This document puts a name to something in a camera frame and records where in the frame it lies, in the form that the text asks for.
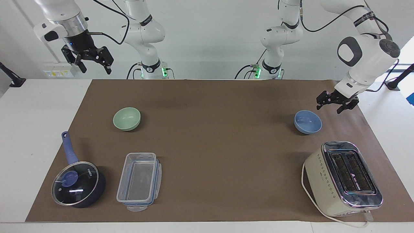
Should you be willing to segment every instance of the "black cable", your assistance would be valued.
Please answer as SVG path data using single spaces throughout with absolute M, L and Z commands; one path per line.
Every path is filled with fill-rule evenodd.
M 171 68 L 167 68 L 167 69 L 165 69 L 165 70 L 171 70 L 171 71 L 173 72 L 173 78 L 174 78 L 174 79 L 176 78 L 176 76 L 174 75 L 174 71 L 173 71 L 173 69 L 171 69 Z
M 365 0 L 363 0 L 363 1 L 365 2 L 366 7 L 368 7 L 369 9 L 371 9 L 371 7 L 369 7 L 368 2 L 366 2 Z M 378 23 L 378 20 L 377 20 L 376 18 L 374 18 L 374 19 L 375 19 L 375 23 L 378 25 L 378 28 L 379 28 L 379 29 L 383 32 L 383 33 L 379 34 L 378 36 L 382 36 L 382 35 L 387 34 L 388 32 L 384 33 L 384 29 L 380 26 L 380 24 Z
M 392 73 L 392 71 L 394 70 L 394 68 L 398 65 L 398 63 L 400 63 L 400 60 L 397 59 L 397 63 L 395 63 L 395 65 L 392 67 L 392 69 L 388 72 L 387 76 L 385 77 L 383 83 L 381 83 L 381 86 L 377 89 L 377 90 L 371 90 L 371 89 L 366 89 L 365 91 L 367 92 L 378 92 L 379 90 L 381 90 L 381 88 L 383 87 L 383 85 L 385 84 L 385 82 L 387 81 L 388 76 L 390 75 L 390 73 Z
M 260 59 L 262 59 L 263 55 L 266 53 L 267 49 L 265 49 L 262 53 L 262 55 L 260 56 L 259 60 L 256 62 L 256 65 L 259 64 Z
M 134 18 L 132 18 L 131 16 L 127 15 L 122 9 L 121 7 L 118 6 L 118 4 L 115 2 L 115 0 L 112 0 L 112 2 L 115 4 L 116 7 L 118 7 L 118 9 L 124 14 L 126 15 L 128 18 L 132 19 L 132 20 L 136 20 Z
M 250 67 L 250 65 L 243 66 L 243 68 L 241 68 L 241 69 L 237 72 L 237 74 L 236 74 L 236 76 L 234 77 L 234 79 L 237 79 L 237 76 L 240 74 L 240 72 L 241 72 L 242 70 L 246 69 L 247 67 Z
M 279 3 L 280 3 L 280 0 L 279 1 L 277 1 L 277 10 L 279 10 Z
M 284 76 L 284 69 L 281 69 L 281 70 L 280 70 L 279 75 L 280 75 L 280 77 L 281 77 L 281 78 L 280 78 L 280 80 L 282 80 L 282 79 L 283 79 L 283 76 Z
M 372 34 L 372 33 L 368 33 L 368 32 L 362 33 L 361 35 L 370 35 L 370 36 L 374 37 L 375 39 L 378 39 L 378 36 L 376 36 L 375 34 Z
M 138 65 L 138 63 L 135 63 L 134 65 L 131 66 L 130 70 L 128 71 L 127 74 L 127 79 L 129 78 L 129 74 L 131 73 L 132 68 L 134 68 L 134 66 Z
M 382 21 L 382 20 L 380 20 L 378 17 L 376 17 L 376 16 L 374 16 L 374 19 L 375 20 L 378 20 L 382 25 L 384 25 L 385 26 L 385 28 L 386 28 L 386 31 L 384 32 L 384 33 L 381 33 L 381 34 L 379 34 L 380 36 L 382 36 L 382 35 L 385 35 L 385 34 L 387 34 L 389 31 L 390 31 L 390 28 L 388 27 L 388 25 L 386 24 L 386 23 L 384 23 L 384 21 Z
M 138 68 L 138 69 L 135 69 L 133 72 L 132 72 L 132 79 L 135 79 L 135 71 L 137 71 L 137 70 L 141 70 L 140 68 Z
M 246 74 L 244 75 L 243 79 L 246 79 L 246 76 L 247 76 L 248 73 L 252 74 L 253 72 L 254 72 L 253 70 L 247 71 Z
M 125 38 L 127 37 L 127 33 L 128 33 L 128 29 L 129 29 L 129 24 L 130 24 L 130 21 L 129 21 L 128 16 L 127 16 L 126 14 L 123 14 L 123 13 L 121 13 L 121 12 L 117 11 L 117 10 L 114 10 L 114 9 L 110 8 L 109 6 L 107 6 L 107 5 L 105 5 L 105 4 L 101 3 L 101 2 L 99 2 L 98 0 L 92 0 L 92 1 L 94 1 L 94 2 L 98 3 L 99 5 L 101 5 L 101 6 L 105 7 L 106 9 L 108 9 L 108 10 L 110 10 L 110 11 L 113 11 L 113 12 L 115 12 L 115 13 L 117 13 L 117 14 L 122 15 L 123 17 L 125 17 L 125 18 L 127 19 L 127 22 L 128 22 L 128 23 L 127 23 L 127 29 L 125 30 L 125 35 L 124 35 L 124 37 L 122 38 L 122 41 L 121 41 L 121 42 L 116 41 L 114 38 L 112 38 L 111 36 L 109 36 L 109 35 L 107 35 L 107 34 L 105 34 L 105 33 L 103 33 L 103 32 L 90 32 L 90 33 L 89 33 L 89 35 L 102 35 L 102 36 L 106 36 L 106 37 L 110 38 L 111 40 L 113 40 L 115 43 L 117 43 L 117 44 L 119 44 L 119 45 L 120 45 L 120 44 L 122 44 L 122 43 L 124 42 Z
M 337 20 L 339 17 L 341 17 L 342 15 L 344 15 L 344 14 L 346 14 L 347 12 L 349 12 L 350 10 L 353 10 L 353 9 L 355 9 L 355 8 L 358 8 L 358 7 L 365 7 L 364 5 L 358 5 L 358 6 L 353 6 L 353 7 L 351 7 L 351 8 L 349 8 L 349 9 L 347 9 L 346 11 L 344 11 L 343 13 L 341 13 L 340 15 L 338 15 L 336 18 L 334 18 L 333 20 L 331 20 L 328 24 L 326 24 L 325 26 L 323 26 L 323 27 L 321 27 L 320 29 L 317 29 L 317 30 L 309 30 L 304 24 L 303 24 L 303 16 L 301 16 L 301 23 L 302 23 L 302 26 L 303 26 L 303 28 L 306 30 L 306 31 L 308 31 L 308 32 L 318 32 L 318 31 L 320 31 L 320 30 L 322 30 L 322 29 L 324 29 L 324 28 L 326 28 L 327 26 L 329 26 L 331 23 L 333 23 L 335 20 Z

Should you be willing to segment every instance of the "blue pan handle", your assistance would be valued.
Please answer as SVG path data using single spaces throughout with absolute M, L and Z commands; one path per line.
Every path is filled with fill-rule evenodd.
M 63 149 L 65 150 L 66 159 L 69 164 L 79 162 L 73 151 L 72 141 L 70 140 L 69 132 L 65 131 L 62 133 Z

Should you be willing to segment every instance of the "brown paper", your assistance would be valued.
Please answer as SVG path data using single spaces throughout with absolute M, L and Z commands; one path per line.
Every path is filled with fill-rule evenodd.
M 357 145 L 384 196 L 374 221 L 414 221 L 414 203 L 359 108 L 316 111 L 315 98 L 333 81 L 93 80 L 69 129 L 80 160 L 106 176 L 92 206 L 77 209 L 51 197 L 67 165 L 63 148 L 41 186 L 28 222 L 329 221 L 301 186 L 305 159 L 327 141 Z M 141 111 L 140 125 L 112 124 L 121 108 Z M 317 113 L 320 132 L 299 133 L 299 110 Z M 154 152 L 162 164 L 158 199 L 142 212 L 116 201 L 125 156 Z M 341 218 L 363 221 L 358 214 Z

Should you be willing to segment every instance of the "bowl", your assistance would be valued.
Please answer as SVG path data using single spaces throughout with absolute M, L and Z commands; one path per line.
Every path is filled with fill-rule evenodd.
M 113 125 L 122 131 L 131 131 L 141 122 L 141 113 L 133 107 L 126 107 L 115 113 Z
M 301 133 L 313 134 L 322 128 L 322 121 L 315 113 L 302 110 L 295 114 L 295 127 Z

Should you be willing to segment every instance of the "toaster slot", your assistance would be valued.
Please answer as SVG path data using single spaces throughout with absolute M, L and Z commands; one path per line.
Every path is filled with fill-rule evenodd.
M 334 151 L 329 153 L 334 163 L 336 174 L 346 194 L 374 194 L 374 185 L 360 161 L 353 151 Z

